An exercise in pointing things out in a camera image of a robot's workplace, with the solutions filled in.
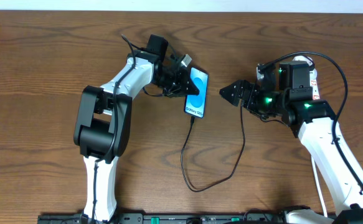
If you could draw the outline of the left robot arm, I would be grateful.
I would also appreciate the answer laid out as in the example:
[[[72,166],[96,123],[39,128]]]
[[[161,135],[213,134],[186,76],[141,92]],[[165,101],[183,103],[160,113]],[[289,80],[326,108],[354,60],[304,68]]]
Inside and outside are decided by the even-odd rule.
[[[150,35],[145,47],[129,40],[125,66],[99,87],[82,91],[73,134],[87,170],[87,202],[82,223],[109,223],[115,217],[116,167],[130,138],[133,100],[149,84],[159,87],[161,97],[199,94],[190,77],[192,59],[188,54],[170,56],[169,42]]]

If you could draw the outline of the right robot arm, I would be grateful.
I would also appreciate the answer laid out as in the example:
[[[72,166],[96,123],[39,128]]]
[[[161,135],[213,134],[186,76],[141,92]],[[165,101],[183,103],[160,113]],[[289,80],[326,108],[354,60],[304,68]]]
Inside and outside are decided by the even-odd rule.
[[[336,218],[308,208],[284,213],[291,223],[363,223],[363,169],[341,133],[337,113],[320,99],[317,71],[309,57],[299,55],[278,66],[258,65],[257,80],[237,80],[222,88],[222,98],[241,106],[264,123],[280,122],[292,130],[308,150],[328,187]]]

